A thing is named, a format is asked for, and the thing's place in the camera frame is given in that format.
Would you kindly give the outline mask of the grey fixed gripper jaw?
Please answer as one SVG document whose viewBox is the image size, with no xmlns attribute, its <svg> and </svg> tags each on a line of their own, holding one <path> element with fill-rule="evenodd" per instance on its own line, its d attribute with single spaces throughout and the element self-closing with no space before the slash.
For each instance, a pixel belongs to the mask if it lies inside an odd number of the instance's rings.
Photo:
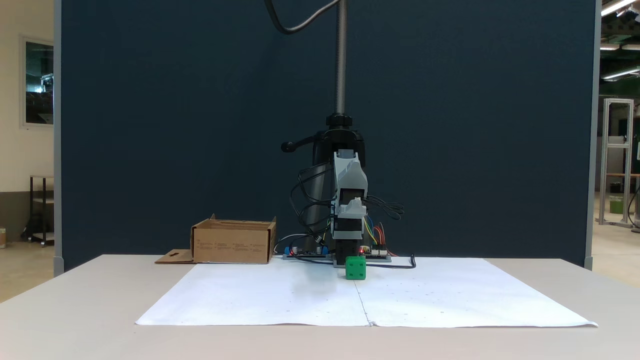
<svg viewBox="0 0 640 360">
<path fill-rule="evenodd" d="M 348 203 L 338 203 L 334 206 L 334 216 L 339 219 L 363 219 L 366 215 L 368 210 L 361 197 L 355 197 Z"/>
</svg>

